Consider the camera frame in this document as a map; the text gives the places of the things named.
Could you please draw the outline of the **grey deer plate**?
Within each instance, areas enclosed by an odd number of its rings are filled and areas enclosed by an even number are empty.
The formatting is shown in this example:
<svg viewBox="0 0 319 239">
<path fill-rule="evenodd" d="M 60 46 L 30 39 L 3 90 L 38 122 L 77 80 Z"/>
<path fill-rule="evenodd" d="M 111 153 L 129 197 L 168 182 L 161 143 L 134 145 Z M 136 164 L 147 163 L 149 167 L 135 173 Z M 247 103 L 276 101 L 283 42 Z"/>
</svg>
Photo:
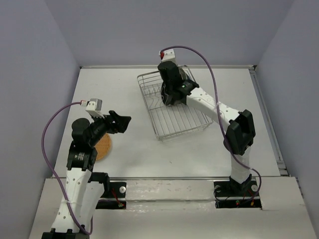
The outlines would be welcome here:
<svg viewBox="0 0 319 239">
<path fill-rule="evenodd" d="M 187 75 L 187 73 L 184 71 L 184 69 L 181 66 L 178 67 L 178 70 L 183 81 L 189 80 L 189 76 Z"/>
</svg>

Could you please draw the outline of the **round bamboo wooden plate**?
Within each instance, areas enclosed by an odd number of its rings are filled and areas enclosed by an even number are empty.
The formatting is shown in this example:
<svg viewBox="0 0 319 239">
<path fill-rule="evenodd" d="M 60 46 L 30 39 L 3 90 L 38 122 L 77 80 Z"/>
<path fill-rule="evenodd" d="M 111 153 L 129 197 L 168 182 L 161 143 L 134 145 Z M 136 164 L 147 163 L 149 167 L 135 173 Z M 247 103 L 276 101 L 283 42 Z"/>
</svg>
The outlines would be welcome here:
<svg viewBox="0 0 319 239">
<path fill-rule="evenodd" d="M 96 160 L 99 161 L 105 158 L 112 148 L 112 140 L 109 134 L 105 134 L 95 145 L 95 148 L 97 150 Z"/>
</svg>

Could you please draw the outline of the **black round plate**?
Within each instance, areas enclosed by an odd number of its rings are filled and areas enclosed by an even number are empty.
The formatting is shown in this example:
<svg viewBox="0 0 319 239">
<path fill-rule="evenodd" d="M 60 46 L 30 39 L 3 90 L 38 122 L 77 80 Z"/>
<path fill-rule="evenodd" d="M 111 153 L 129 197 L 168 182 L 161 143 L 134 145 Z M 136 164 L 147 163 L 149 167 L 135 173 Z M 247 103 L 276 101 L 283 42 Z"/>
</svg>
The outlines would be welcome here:
<svg viewBox="0 0 319 239">
<path fill-rule="evenodd" d="M 167 94 L 167 92 L 166 92 L 166 85 L 164 82 L 161 85 L 161 92 L 160 93 L 161 93 L 161 100 L 165 106 L 174 105 L 173 98 L 169 94 Z"/>
</svg>

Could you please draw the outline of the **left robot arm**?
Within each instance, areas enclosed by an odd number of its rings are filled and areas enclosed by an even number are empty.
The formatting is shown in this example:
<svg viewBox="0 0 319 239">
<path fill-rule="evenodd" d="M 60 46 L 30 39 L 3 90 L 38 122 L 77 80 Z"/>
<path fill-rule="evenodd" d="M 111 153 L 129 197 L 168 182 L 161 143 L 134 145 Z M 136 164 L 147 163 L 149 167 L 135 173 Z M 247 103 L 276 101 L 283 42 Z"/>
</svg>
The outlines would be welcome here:
<svg viewBox="0 0 319 239">
<path fill-rule="evenodd" d="M 66 181 L 58 181 L 62 199 L 56 218 L 44 239 L 88 239 L 93 231 L 93 214 L 101 197 L 110 192 L 107 173 L 94 172 L 96 144 L 108 133 L 124 133 L 131 121 L 115 111 L 107 115 L 90 112 L 93 122 L 80 118 L 72 123 Z"/>
</svg>

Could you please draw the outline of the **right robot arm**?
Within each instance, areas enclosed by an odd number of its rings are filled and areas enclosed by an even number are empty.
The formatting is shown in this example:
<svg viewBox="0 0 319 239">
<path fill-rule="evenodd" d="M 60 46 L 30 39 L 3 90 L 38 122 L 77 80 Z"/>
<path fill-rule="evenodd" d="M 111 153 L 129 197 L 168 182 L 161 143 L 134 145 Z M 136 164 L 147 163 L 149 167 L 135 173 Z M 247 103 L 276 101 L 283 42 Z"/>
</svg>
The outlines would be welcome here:
<svg viewBox="0 0 319 239">
<path fill-rule="evenodd" d="M 184 104 L 219 124 L 223 144 L 231 154 L 229 189 L 234 195 L 243 194 L 252 179 L 249 158 L 256 135 L 252 113 L 241 112 L 214 99 L 172 61 L 161 62 L 158 70 L 163 80 L 161 97 L 166 106 Z"/>
</svg>

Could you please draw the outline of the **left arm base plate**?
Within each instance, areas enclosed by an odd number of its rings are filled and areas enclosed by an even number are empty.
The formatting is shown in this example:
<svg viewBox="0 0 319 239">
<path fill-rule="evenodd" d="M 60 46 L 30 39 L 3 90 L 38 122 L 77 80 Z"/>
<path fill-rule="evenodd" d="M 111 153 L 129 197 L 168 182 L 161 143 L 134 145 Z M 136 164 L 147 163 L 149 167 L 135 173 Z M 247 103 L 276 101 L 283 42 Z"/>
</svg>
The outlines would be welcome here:
<svg viewBox="0 0 319 239">
<path fill-rule="evenodd" d="M 124 210 L 126 209 L 126 182 L 111 182 L 110 190 L 104 192 L 96 206 L 97 210 Z"/>
</svg>

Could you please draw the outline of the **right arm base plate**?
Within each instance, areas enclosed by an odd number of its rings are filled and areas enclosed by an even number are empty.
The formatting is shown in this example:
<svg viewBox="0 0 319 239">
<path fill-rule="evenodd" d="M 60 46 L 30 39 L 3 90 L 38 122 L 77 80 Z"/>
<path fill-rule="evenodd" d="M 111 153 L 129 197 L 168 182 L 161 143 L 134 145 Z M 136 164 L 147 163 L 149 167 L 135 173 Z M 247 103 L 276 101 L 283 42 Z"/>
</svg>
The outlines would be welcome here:
<svg viewBox="0 0 319 239">
<path fill-rule="evenodd" d="M 213 195 L 217 209 L 262 208 L 258 185 L 255 180 L 248 184 L 242 192 L 235 192 L 230 188 L 229 181 L 214 182 Z"/>
</svg>

